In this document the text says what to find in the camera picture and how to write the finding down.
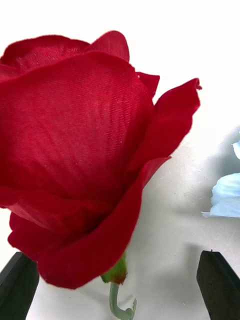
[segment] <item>artificial rose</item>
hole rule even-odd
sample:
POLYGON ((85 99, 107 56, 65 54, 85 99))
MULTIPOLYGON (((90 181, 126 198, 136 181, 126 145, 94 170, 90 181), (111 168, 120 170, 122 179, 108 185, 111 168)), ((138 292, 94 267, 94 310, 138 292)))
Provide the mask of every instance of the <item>artificial rose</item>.
POLYGON ((143 187, 200 105, 198 79, 153 105, 158 81, 135 72, 116 31, 27 39, 0 59, 0 206, 9 243, 48 283, 78 288, 125 252, 143 187))

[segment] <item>red petal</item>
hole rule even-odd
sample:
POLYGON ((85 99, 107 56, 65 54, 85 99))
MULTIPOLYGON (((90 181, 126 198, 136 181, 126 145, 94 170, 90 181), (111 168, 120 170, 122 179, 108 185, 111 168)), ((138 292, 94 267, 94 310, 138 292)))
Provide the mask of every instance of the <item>red petal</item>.
POLYGON ((113 210, 108 203, 60 198, 41 190, 0 187, 0 204, 47 230, 60 235, 84 235, 113 210))
POLYGON ((86 47, 84 52, 104 52, 129 62, 129 47, 124 35, 118 31, 109 31, 86 47))
POLYGON ((163 94, 155 105, 155 116, 145 138, 131 159, 127 171, 139 170, 149 160, 168 157, 192 126, 200 106, 199 80, 193 79, 163 94))
POLYGON ((141 82, 145 84, 145 86, 148 88, 151 97, 153 98, 155 96, 155 93, 157 91, 157 87, 159 84, 160 76, 159 75, 152 75, 142 72, 137 72, 137 75, 141 82))
POLYGON ((115 204, 153 110, 134 69, 104 53, 2 83, 1 185, 115 204))
POLYGON ((10 226, 13 231, 8 237, 8 242, 33 261, 38 261, 40 254, 46 248, 59 241, 58 234, 22 219, 14 213, 10 216, 10 226))
POLYGON ((9 45, 0 61, 22 72, 55 63, 83 52, 89 43, 61 35, 45 35, 9 45))
POLYGON ((18 69, 15 69, 9 65, 2 64, 0 62, 0 83, 16 78, 21 74, 18 69))
POLYGON ((104 274, 119 260, 136 226, 143 185, 149 171, 153 172, 152 164, 150 161, 144 166, 114 212, 97 229, 75 242, 60 241, 40 255, 38 270, 48 283, 76 289, 104 274))

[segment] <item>light blue flower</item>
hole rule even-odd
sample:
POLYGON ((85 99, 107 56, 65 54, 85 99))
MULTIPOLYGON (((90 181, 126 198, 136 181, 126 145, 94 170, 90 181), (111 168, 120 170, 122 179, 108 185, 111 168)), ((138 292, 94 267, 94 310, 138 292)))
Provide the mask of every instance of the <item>light blue flower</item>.
MULTIPOLYGON (((233 144, 235 155, 240 159, 240 141, 233 144)), ((210 212, 203 212, 208 217, 240 218, 240 173, 225 175, 212 189, 210 212)))

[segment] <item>curved stem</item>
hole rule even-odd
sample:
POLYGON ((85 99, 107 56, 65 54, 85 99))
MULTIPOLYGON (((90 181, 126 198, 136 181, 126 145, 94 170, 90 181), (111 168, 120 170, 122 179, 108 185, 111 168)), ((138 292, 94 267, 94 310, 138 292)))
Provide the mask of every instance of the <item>curved stem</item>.
POLYGON ((126 310, 122 310, 118 307, 118 292, 119 292, 119 285, 111 282, 110 295, 109 295, 110 310, 112 314, 120 320, 132 320, 134 318, 134 314, 137 306, 137 300, 136 299, 134 300, 132 309, 128 308, 126 310))

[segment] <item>rose petal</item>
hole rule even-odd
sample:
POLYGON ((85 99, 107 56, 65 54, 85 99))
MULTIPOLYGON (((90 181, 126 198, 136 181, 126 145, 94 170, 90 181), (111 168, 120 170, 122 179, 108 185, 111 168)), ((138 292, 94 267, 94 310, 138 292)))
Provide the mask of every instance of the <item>rose petal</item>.
POLYGON ((18 69, 15 69, 9 65, 5 65, 0 62, 0 83, 16 78, 21 74, 18 69))
POLYGON ((135 172, 154 158, 168 157, 192 126, 192 117, 200 106, 197 90, 199 80, 193 79, 162 95, 155 105, 155 115, 145 137, 131 159, 129 172, 135 172))
POLYGON ((160 76, 159 75, 152 75, 147 74, 143 72, 137 72, 137 75, 141 82, 145 84, 145 86, 148 88, 151 97, 153 98, 155 96, 155 93, 157 91, 157 87, 159 84, 160 76))
POLYGON ((99 52, 2 83, 1 185, 116 203, 153 110, 134 69, 99 52))
POLYGON ((124 35, 109 31, 85 48, 84 52, 104 52, 129 62, 129 47, 124 35))
POLYGON ((152 165, 156 168, 155 161, 145 164, 114 212, 98 228, 75 242, 59 241, 40 255, 38 271, 48 283, 76 289, 103 275, 119 260, 136 226, 143 186, 149 171, 153 173, 152 165))
POLYGON ((240 197, 240 173, 220 178, 212 189, 211 204, 214 206, 224 198, 240 197))
POLYGON ((42 190, 0 187, 0 204, 20 218, 60 235, 84 235, 96 228, 113 210, 96 200, 73 200, 42 190))
POLYGON ((61 35, 44 35, 10 44, 0 61, 22 72, 81 54, 89 43, 61 35))
POLYGON ((12 213, 10 226, 13 231, 8 242, 14 248, 21 250, 33 261, 38 261, 39 255, 54 242, 59 241, 57 233, 50 232, 35 223, 29 222, 12 213))

